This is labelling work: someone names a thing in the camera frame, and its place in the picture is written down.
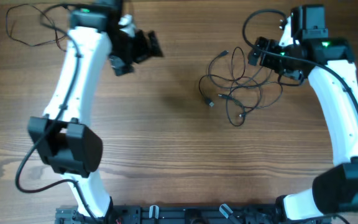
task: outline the tangled cable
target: tangled cable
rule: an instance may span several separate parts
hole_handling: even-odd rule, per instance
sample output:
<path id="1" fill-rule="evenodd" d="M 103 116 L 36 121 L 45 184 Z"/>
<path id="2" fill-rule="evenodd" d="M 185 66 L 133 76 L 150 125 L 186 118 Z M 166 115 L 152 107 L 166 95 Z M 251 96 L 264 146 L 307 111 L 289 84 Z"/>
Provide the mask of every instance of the tangled cable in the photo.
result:
<path id="1" fill-rule="evenodd" d="M 238 78 L 235 78 L 234 77 L 234 54 L 236 53 L 236 50 L 240 50 L 241 51 L 241 54 L 242 54 L 242 58 L 243 58 L 243 62 L 244 62 L 244 66 L 243 66 L 243 71 L 242 71 L 242 75 Z M 272 106 L 275 102 L 277 102 L 280 97 L 283 95 L 283 85 L 282 83 L 280 82 L 271 82 L 269 81 L 270 77 L 272 76 L 272 70 L 270 71 L 269 75 L 267 76 L 267 78 L 258 83 L 255 78 L 258 76 L 258 74 L 260 73 L 260 71 L 262 70 L 262 67 L 260 67 L 257 72 L 251 76 L 251 77 L 248 77 L 248 76 L 245 76 L 246 74 L 246 56 L 244 54 L 244 51 L 240 48 L 240 47 L 236 47 L 234 50 L 233 50 L 233 53 L 232 53 L 232 57 L 231 57 L 231 66 L 230 66 L 230 75 L 231 75 L 231 79 L 230 78 L 224 78 L 224 77 L 221 77 L 219 75 L 213 75 L 211 73 L 212 71 L 212 67 L 215 63 L 215 61 L 217 61 L 217 59 L 227 55 L 229 52 L 227 50 L 221 52 L 218 56 L 216 56 L 214 59 L 212 59 L 212 61 L 209 63 L 209 66 L 208 66 L 208 71 L 207 71 L 207 74 L 206 75 L 203 75 L 199 82 L 198 82 L 198 89 L 200 91 L 200 94 L 201 96 L 204 98 L 205 102 L 210 105 L 210 106 L 213 106 L 214 103 L 212 102 L 212 100 L 207 97 L 205 95 L 205 93 L 203 92 L 203 90 L 201 89 L 201 81 L 203 80 L 203 78 L 205 77 L 208 77 L 209 80 L 217 87 L 221 88 L 221 89 L 224 89 L 224 90 L 228 90 L 229 93 L 228 94 L 219 94 L 218 96 L 220 98 L 223 98 L 226 100 L 226 114 L 227 114 L 227 119 L 229 120 L 229 122 L 235 126 L 235 127 L 239 127 L 241 125 L 244 124 L 245 120 L 246 120 L 246 115 L 249 114 L 251 111 L 255 110 L 255 109 L 261 109 L 261 108 L 266 108 L 268 106 Z M 220 80 L 223 80 L 225 82 L 229 82 L 231 83 L 229 86 L 224 86 L 224 85 L 220 85 L 218 83 L 216 83 L 215 79 L 214 78 L 218 78 Z M 268 84 L 277 84 L 279 85 L 280 87 L 280 94 L 276 97 L 275 100 L 273 100 L 271 103 L 269 103 L 268 105 L 263 105 L 263 106 L 260 106 L 260 103 L 262 101 L 262 97 L 263 97 L 263 86 L 264 85 L 268 85 Z M 233 93 L 238 90 L 238 89 L 241 89 L 241 88 L 245 88 L 245 89 L 254 89 L 254 88 L 258 88 L 259 90 L 259 94 L 258 94 L 258 99 L 257 99 L 257 102 L 254 106 L 244 106 L 243 103 L 241 103 L 241 101 L 239 101 L 238 99 L 236 99 L 235 97 L 233 97 Z M 233 101 L 233 103 L 240 107 L 240 109 L 242 110 L 242 113 L 239 115 L 240 118 L 241 118 L 241 122 L 240 123 L 234 123 L 232 118 L 230 117 L 230 113 L 229 113 L 229 107 L 228 107 L 228 103 L 229 101 Z"/>
<path id="2" fill-rule="evenodd" d="M 61 51 L 66 52 L 66 50 L 63 49 L 63 48 L 60 46 L 60 41 L 63 40 L 65 37 L 67 37 L 67 35 L 63 35 L 63 36 L 59 37 L 59 36 L 57 35 L 58 31 L 57 31 L 56 29 L 54 29 L 54 31 L 55 31 L 55 39 L 53 39 L 53 40 L 48 40 L 48 41 L 45 41 L 45 42 L 41 42 L 41 43 L 38 43 L 38 44 L 29 44 L 29 43 L 27 43 L 27 42 L 24 42 L 23 40 L 16 39 L 16 38 L 14 38 L 14 37 L 12 36 L 13 28 L 14 28 L 14 23 L 13 23 L 13 25 L 12 25 L 10 31 L 8 30 L 8 27 L 7 27 L 7 26 L 8 26 L 8 20 L 9 20 L 9 12 L 10 12 L 12 9 L 15 9 L 15 8 L 18 8 L 18 7 L 22 7 L 22 6 L 30 6 L 30 7 L 34 8 L 35 10 L 39 11 L 40 14 L 43 15 L 44 18 L 46 18 L 46 20 L 48 20 L 48 22 L 50 23 L 50 25 L 53 26 L 53 27 L 55 27 L 55 22 L 54 22 L 52 19 L 50 19 L 44 12 L 42 12 L 39 8 L 35 7 L 35 6 L 32 5 L 32 4 L 27 4 L 27 3 L 25 3 L 25 4 L 20 4 L 20 5 L 17 5 L 17 6 L 12 6 L 12 7 L 10 7 L 10 8 L 6 11 L 6 15 L 5 15 L 5 32 L 6 32 L 6 35 L 7 35 L 11 40 L 20 42 L 20 43 L 22 43 L 22 44 L 24 44 L 24 45 L 27 45 L 27 46 L 29 46 L 29 47 L 38 47 L 38 46 L 43 46 L 43 45 L 47 45 L 47 44 L 56 43 L 57 47 L 58 47 Z"/>

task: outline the wooden table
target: wooden table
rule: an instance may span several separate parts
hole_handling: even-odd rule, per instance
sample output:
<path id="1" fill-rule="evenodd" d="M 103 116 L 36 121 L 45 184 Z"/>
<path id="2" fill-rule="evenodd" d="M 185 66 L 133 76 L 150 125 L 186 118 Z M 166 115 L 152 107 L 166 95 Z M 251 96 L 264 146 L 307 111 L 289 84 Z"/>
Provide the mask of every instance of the wooden table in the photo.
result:
<path id="1" fill-rule="evenodd" d="M 57 207 L 75 204 L 68 186 L 26 195 L 13 180 L 31 147 L 29 116 L 40 116 L 49 102 L 64 54 L 53 44 L 30 48 L 7 38 L 8 4 L 20 2 L 0 0 L 0 223 L 51 223 Z M 224 101 L 216 97 L 224 91 L 204 84 L 216 104 L 208 108 L 197 89 L 207 64 L 222 50 L 240 46 L 248 53 L 241 27 L 251 12 L 274 8 L 289 13 L 306 2 L 133 0 L 137 26 L 157 32 L 165 58 L 137 65 L 135 73 L 122 77 L 116 77 L 106 61 L 101 74 L 92 129 L 104 141 L 100 170 L 114 204 L 271 203 L 279 195 L 307 189 L 315 176 L 333 166 L 329 133 L 309 84 L 286 87 L 278 103 L 252 112 L 240 128 L 229 124 Z M 358 1 L 324 3 L 331 36 L 350 40 L 358 68 Z M 51 16 L 59 26 L 67 26 L 63 9 Z M 255 18 L 249 38 L 279 38 L 277 19 Z M 18 39 L 36 43 L 53 38 L 29 7 L 12 11 L 9 26 L 14 20 Z M 221 59 L 214 73 L 228 75 L 228 63 L 229 56 Z M 236 65 L 240 69 L 240 57 Z M 254 70 L 250 67 L 247 74 Z M 266 86 L 265 103 L 277 91 Z M 248 105 L 255 101 L 253 91 L 238 96 Z M 59 178 L 35 154 L 22 185 L 35 188 Z M 358 214 L 349 218 L 358 223 Z"/>

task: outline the black clamp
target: black clamp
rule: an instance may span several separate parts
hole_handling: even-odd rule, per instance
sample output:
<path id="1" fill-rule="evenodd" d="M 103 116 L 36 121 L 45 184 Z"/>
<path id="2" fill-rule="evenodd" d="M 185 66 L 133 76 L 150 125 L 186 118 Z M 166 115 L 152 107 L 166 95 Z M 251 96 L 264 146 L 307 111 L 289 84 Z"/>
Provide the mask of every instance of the black clamp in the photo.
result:
<path id="1" fill-rule="evenodd" d="M 234 212 L 230 209 L 228 205 L 222 204 L 219 207 L 219 211 L 222 213 L 223 216 L 225 216 L 228 220 L 230 220 L 232 224 L 242 224 L 242 222 L 240 222 L 240 220 L 238 220 L 234 216 Z"/>
<path id="2" fill-rule="evenodd" d="M 27 130 L 33 142 L 37 142 L 53 122 L 48 118 L 31 117 Z M 55 122 L 51 132 L 37 147 L 42 162 L 58 174 L 67 172 L 88 177 L 100 164 L 102 140 L 84 124 Z"/>
<path id="3" fill-rule="evenodd" d="M 153 219 L 154 224 L 158 223 L 158 216 L 160 215 L 160 207 L 157 205 L 150 206 L 149 219 Z"/>

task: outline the cable connector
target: cable connector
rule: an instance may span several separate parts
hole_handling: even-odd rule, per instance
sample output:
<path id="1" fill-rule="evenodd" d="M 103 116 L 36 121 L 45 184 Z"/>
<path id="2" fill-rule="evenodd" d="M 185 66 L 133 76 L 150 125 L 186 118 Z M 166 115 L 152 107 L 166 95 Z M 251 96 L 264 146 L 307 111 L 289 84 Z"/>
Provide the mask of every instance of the cable connector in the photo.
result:
<path id="1" fill-rule="evenodd" d="M 225 100 L 233 100 L 233 97 L 226 95 L 226 94 L 218 94 L 218 96 Z"/>
<path id="2" fill-rule="evenodd" d="M 205 100 L 205 103 L 210 107 L 213 107 L 215 105 L 214 102 L 212 102 L 212 100 L 209 99 L 208 97 L 205 98 L 204 100 Z"/>
<path id="3" fill-rule="evenodd" d="M 228 53 L 229 53 L 228 50 L 224 50 L 218 55 L 218 57 L 223 57 L 223 56 L 227 55 Z"/>

